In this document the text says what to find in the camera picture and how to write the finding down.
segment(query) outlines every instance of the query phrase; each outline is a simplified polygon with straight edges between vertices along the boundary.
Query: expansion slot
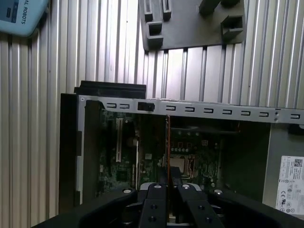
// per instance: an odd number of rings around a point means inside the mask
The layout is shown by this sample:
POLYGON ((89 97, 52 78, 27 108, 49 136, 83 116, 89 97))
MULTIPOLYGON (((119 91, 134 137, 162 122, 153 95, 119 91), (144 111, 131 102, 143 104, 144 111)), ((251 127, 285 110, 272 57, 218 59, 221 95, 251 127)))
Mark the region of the expansion slot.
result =
POLYGON ((135 177, 135 188, 138 189, 138 182, 139 182, 139 140, 136 142, 136 177, 135 177))
POLYGON ((171 148, 170 148, 170 134, 171 134, 171 119, 170 116, 168 115, 166 117, 166 153, 165 153, 165 167, 167 169, 167 179, 170 179, 170 153, 171 153, 171 148))
POLYGON ((122 161, 122 142, 123 142, 123 118, 116 119, 117 141, 116 141, 116 162, 122 161))

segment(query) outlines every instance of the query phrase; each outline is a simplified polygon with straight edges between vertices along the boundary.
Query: screw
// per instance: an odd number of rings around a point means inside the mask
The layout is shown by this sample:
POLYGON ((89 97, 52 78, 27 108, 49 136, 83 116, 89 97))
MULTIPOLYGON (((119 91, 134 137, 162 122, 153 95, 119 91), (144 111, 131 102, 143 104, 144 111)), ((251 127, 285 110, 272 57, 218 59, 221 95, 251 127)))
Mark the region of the screw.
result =
POLYGON ((205 220, 206 220, 207 223, 211 223, 212 222, 212 218, 209 218, 209 217, 206 217, 205 220))
POLYGON ((131 190, 130 189, 126 189, 126 190, 123 190, 123 192, 126 193, 126 194, 128 194, 128 193, 131 192, 131 190))
POLYGON ((215 189, 215 190, 214 190, 214 193, 216 193, 216 194, 218 194, 218 195, 223 194, 222 190, 218 190, 218 189, 215 189))
POLYGON ((189 188, 190 188, 190 186, 189 186, 188 184, 183 184, 182 187, 183 187, 184 189, 189 189, 189 188))
POLYGON ((156 217, 151 216, 151 217, 149 218, 149 221, 150 221, 150 222, 155 222, 155 221, 156 221, 156 217))

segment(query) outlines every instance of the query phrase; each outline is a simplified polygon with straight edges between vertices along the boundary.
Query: barcode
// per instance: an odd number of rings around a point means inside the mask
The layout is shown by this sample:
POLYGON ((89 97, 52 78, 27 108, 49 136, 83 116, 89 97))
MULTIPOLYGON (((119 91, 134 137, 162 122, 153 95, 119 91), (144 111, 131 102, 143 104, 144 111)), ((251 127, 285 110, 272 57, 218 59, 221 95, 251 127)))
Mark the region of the barcode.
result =
POLYGON ((295 159, 294 160, 294 166, 295 167, 302 167, 302 164, 303 164, 303 160, 302 159, 295 159))

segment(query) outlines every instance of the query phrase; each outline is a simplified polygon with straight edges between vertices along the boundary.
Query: metal bracket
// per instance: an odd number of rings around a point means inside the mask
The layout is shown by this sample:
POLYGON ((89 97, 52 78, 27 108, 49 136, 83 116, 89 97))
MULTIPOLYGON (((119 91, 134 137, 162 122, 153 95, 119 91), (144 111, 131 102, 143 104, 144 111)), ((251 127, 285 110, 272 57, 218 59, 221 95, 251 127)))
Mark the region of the metal bracket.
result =
POLYGON ((304 110, 287 108, 270 108, 254 106, 237 106, 205 102, 187 102, 164 99, 128 99, 98 96, 79 96, 83 100, 95 100, 110 112, 172 115, 210 119, 252 121, 262 123, 304 124, 304 110), (149 111, 143 110, 143 103, 153 106, 149 111))

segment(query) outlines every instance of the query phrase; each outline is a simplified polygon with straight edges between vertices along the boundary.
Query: black panel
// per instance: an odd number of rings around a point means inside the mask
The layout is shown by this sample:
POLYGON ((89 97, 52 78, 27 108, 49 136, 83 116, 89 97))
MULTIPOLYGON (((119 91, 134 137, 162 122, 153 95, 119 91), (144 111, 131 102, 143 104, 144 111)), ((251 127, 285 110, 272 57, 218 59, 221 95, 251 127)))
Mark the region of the black panel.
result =
POLYGON ((126 194, 123 190, 106 193, 91 202, 84 203, 68 213, 48 219, 35 228, 96 228, 119 227, 121 214, 127 205, 136 202, 137 192, 130 189, 126 194))
POLYGON ((99 174, 99 157, 101 127, 100 103, 87 101, 85 106, 85 138, 84 138, 84 173, 83 202, 89 202, 96 197, 99 174))
POLYGON ((146 99, 146 89, 146 85, 81 81, 80 87, 75 87, 74 93, 78 95, 146 99))
POLYGON ((76 197, 77 95, 62 94, 60 104, 59 213, 70 211, 76 197))

